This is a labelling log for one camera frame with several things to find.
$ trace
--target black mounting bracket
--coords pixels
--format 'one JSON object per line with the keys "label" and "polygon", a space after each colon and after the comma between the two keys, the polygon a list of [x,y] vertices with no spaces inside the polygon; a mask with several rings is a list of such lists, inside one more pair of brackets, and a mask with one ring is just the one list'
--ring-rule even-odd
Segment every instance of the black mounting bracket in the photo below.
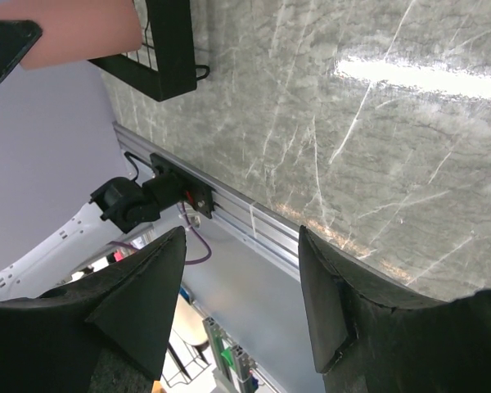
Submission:
{"label": "black mounting bracket", "polygon": [[155,176],[162,176],[164,174],[174,174],[177,176],[184,183],[184,189],[186,190],[185,201],[201,215],[204,215],[208,219],[213,218],[213,188],[158,154],[152,153],[150,158]]}

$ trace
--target white marble veining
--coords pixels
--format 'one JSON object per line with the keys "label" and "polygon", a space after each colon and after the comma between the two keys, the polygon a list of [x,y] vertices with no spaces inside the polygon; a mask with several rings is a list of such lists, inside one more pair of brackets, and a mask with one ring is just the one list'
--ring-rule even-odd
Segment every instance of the white marble veining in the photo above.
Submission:
{"label": "white marble veining", "polygon": [[199,89],[121,123],[427,295],[491,287],[491,0],[192,0]]}

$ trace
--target black metal frame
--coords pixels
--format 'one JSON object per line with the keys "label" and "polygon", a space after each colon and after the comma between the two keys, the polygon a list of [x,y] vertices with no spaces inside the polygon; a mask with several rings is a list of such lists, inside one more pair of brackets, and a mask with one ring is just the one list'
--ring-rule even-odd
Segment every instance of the black metal frame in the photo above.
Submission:
{"label": "black metal frame", "polygon": [[209,67],[195,63],[189,0],[146,0],[146,8],[140,51],[90,61],[158,102],[196,90]]}
{"label": "black metal frame", "polygon": [[152,153],[150,158],[155,178],[173,175],[184,185],[183,195],[185,195],[192,208],[208,219],[213,218],[213,189],[210,186],[156,153]]}

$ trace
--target metal extrusion profile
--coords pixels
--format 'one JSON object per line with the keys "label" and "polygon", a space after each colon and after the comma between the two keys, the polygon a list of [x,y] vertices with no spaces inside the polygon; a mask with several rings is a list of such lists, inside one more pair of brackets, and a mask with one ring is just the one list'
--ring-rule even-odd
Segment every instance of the metal extrusion profile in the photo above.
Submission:
{"label": "metal extrusion profile", "polygon": [[213,221],[248,247],[261,254],[280,270],[300,281],[298,227],[247,196],[200,172],[154,143],[114,123],[120,146],[146,162],[156,153],[213,188]]}

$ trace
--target wire rack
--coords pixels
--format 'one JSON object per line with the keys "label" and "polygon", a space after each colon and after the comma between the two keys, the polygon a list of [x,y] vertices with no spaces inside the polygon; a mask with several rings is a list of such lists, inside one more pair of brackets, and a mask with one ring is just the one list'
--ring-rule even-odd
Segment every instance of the wire rack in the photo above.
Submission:
{"label": "wire rack", "polygon": [[142,28],[140,49],[91,62],[159,102],[196,90],[210,68],[195,63],[189,0],[134,0],[134,5]]}
{"label": "wire rack", "polygon": [[[189,377],[183,372],[177,365],[168,368],[168,372],[162,373],[161,381],[165,382],[170,388],[179,385],[190,385],[193,383],[207,368],[210,363],[205,358],[203,352],[195,350],[192,346],[186,344],[176,333],[172,332],[170,343],[173,342],[175,350],[178,353],[178,357],[181,358],[183,367],[187,370]],[[166,359],[166,362],[170,365],[174,364],[172,358]]]}

